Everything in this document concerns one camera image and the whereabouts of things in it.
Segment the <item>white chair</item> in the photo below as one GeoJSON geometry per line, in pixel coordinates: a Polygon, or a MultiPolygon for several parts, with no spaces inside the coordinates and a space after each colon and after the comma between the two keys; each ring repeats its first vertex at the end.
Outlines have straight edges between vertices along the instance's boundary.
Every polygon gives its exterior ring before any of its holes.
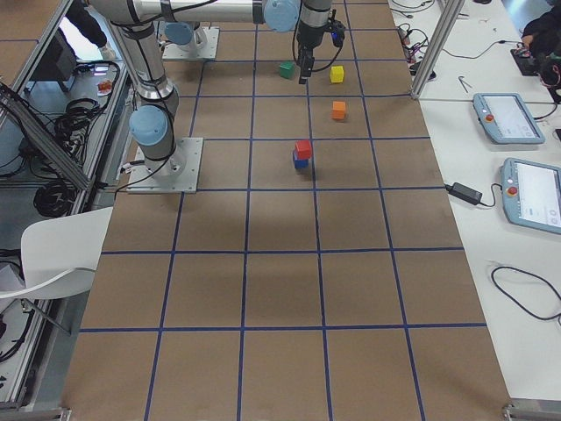
{"type": "Polygon", "coordinates": [[[21,239],[25,287],[2,291],[70,334],[32,300],[75,296],[91,289],[113,208],[93,210],[28,226],[21,239]]]}

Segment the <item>blue circular cap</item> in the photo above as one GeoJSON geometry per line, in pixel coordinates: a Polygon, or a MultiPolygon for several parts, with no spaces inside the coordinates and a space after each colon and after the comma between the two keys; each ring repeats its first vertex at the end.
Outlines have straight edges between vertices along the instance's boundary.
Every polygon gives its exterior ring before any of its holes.
{"type": "Polygon", "coordinates": [[[300,2],[296,0],[267,0],[265,3],[266,24],[276,32],[288,32],[295,28],[300,2]]]}
{"type": "Polygon", "coordinates": [[[186,46],[193,39],[193,28],[186,22],[171,22],[166,25],[164,33],[178,46],[186,46]]]}
{"type": "Polygon", "coordinates": [[[166,136],[166,113],[153,105],[143,105],[131,114],[129,127],[142,146],[154,146],[166,136]]]}

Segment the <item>orange block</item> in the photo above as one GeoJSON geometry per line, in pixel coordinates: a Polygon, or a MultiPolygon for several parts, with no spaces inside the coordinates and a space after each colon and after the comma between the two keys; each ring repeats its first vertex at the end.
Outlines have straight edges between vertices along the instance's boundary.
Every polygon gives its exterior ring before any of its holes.
{"type": "Polygon", "coordinates": [[[331,118],[334,120],[344,120],[347,115],[347,103],[345,101],[333,101],[331,108],[331,118]]]}

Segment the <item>power adapter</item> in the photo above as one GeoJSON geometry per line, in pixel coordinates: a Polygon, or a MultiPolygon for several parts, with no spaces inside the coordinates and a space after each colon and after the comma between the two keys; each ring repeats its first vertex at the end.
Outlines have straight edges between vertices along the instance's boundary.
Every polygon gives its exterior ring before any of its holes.
{"type": "Polygon", "coordinates": [[[465,202],[471,203],[471,204],[480,204],[481,203],[481,197],[483,196],[483,193],[474,190],[474,189],[470,189],[469,187],[465,186],[464,184],[460,184],[459,182],[455,182],[452,185],[449,184],[445,184],[444,185],[446,187],[446,190],[448,191],[448,194],[457,197],[458,199],[461,199],[465,202]]]}

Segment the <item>person's hand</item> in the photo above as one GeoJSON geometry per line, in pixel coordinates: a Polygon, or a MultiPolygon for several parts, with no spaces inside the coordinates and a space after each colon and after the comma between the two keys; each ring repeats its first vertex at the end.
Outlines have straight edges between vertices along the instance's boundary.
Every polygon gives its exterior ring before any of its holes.
{"type": "Polygon", "coordinates": [[[534,41],[534,35],[526,35],[522,37],[522,43],[526,48],[529,48],[529,45],[534,41]]]}

